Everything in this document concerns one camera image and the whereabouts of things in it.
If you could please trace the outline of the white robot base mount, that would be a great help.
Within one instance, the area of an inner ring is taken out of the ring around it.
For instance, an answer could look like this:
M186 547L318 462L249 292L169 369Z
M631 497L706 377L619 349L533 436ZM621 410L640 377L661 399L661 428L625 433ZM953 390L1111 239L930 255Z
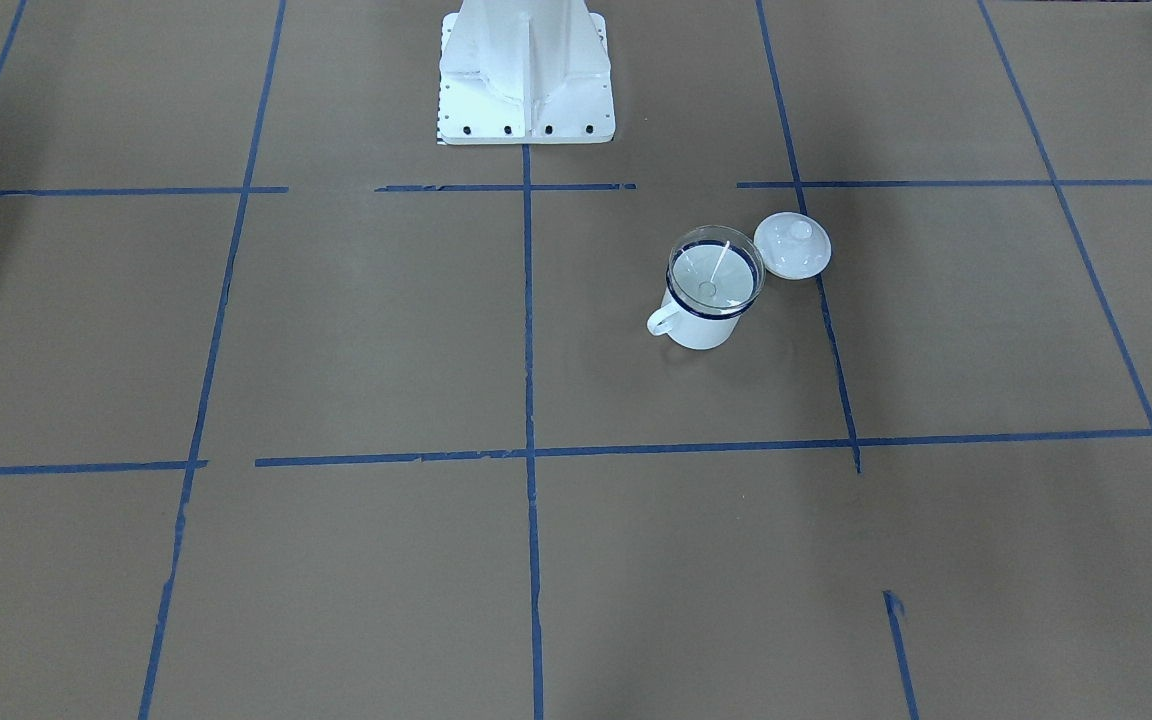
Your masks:
M608 28L585 1L463 1L444 15L439 71L444 145L616 136Z

